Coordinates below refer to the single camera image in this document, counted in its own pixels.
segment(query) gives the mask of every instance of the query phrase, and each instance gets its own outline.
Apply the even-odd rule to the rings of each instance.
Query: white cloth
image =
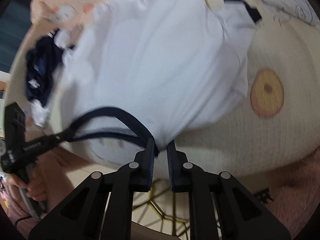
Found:
[[[266,5],[280,9],[281,12],[288,13],[291,16],[297,17],[310,25],[320,23],[315,11],[307,0],[262,0]],[[281,16],[280,12],[274,11],[277,16]]]
[[[54,44],[60,49],[68,49],[69,46],[75,45],[83,31],[83,26],[78,24],[72,29],[60,29],[54,37]]]
[[[88,111],[114,106],[144,124],[162,150],[247,96],[255,23],[242,2],[213,12],[204,0],[108,0],[94,16],[77,48],[63,55],[63,128]],[[127,129],[101,117],[80,132],[104,128]]]
[[[63,66],[60,63],[52,73],[53,87],[49,95],[46,106],[42,107],[42,104],[38,99],[33,99],[32,101],[30,101],[31,114],[32,114],[33,121],[36,125],[40,127],[43,127],[45,125],[50,115],[50,112],[52,110],[52,106],[55,100],[54,91],[57,89],[62,79],[62,73],[63,73],[62,67]]]

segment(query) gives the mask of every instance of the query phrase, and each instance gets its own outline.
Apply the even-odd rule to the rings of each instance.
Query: human hand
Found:
[[[38,164],[33,167],[32,179],[28,184],[24,183],[17,175],[10,174],[7,179],[7,186],[12,198],[23,210],[27,210],[27,208],[20,195],[19,188],[27,189],[27,196],[36,201],[45,201],[48,198],[44,177]]]

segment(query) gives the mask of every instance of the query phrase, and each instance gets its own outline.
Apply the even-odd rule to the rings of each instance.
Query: dark blue garment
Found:
[[[29,101],[38,99],[42,107],[46,106],[54,85],[52,73],[62,62],[62,54],[63,49],[54,44],[54,36],[42,37],[27,53],[26,97]]]

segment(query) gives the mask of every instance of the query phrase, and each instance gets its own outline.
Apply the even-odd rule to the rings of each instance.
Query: finger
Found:
[[[35,201],[45,201],[45,200],[48,199],[48,195],[47,195],[46,192],[43,192],[43,193],[41,193],[40,195],[33,197],[33,199],[34,199]]]
[[[29,184],[27,185],[27,189],[28,189],[28,191],[33,191],[33,190],[35,190],[37,187],[39,187],[41,184],[43,184],[42,177],[33,178],[33,179],[29,182]]]
[[[9,175],[8,183],[10,183],[16,187],[27,188],[27,184],[24,183],[23,180],[20,179],[16,174]]]
[[[43,192],[46,192],[46,188],[41,186],[41,187],[37,187],[33,191],[28,191],[27,196],[28,197],[35,197],[35,196],[40,195]]]
[[[33,166],[33,169],[32,169],[32,177],[33,177],[33,178],[42,177],[41,169],[40,169],[40,167],[39,167],[39,164],[37,164],[37,163]]]

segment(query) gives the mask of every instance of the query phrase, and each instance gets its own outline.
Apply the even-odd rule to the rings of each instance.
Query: clothing pile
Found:
[[[119,108],[163,150],[182,131],[215,123],[247,97],[247,51],[260,19],[242,0],[224,0],[219,11],[205,0],[107,0],[63,53],[63,128],[93,109]],[[138,135],[114,117],[92,119],[77,138],[103,133],[115,140],[103,158],[139,148],[116,143]]]
[[[38,126],[45,124],[53,104],[53,92],[62,79],[62,54],[65,49],[73,49],[71,41],[81,31],[80,25],[72,30],[51,31],[37,41],[35,48],[26,55],[26,97]]]

